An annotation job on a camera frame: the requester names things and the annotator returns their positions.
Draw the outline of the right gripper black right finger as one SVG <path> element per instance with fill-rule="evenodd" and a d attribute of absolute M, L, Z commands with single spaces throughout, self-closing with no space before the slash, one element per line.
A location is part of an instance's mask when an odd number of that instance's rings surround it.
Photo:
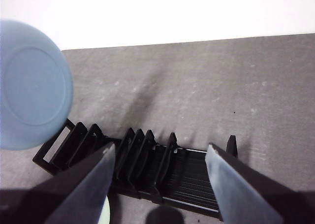
<path fill-rule="evenodd" d="M 314 191 L 294 191 L 248 167 L 216 145 L 205 157 L 226 224 L 313 224 Z"/>

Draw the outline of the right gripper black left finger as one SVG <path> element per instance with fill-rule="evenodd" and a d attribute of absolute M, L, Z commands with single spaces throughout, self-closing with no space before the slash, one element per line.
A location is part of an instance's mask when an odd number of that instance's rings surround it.
<path fill-rule="evenodd" d="M 96 224 L 109 192 L 115 144 L 29 189 L 0 191 L 2 224 Z"/>

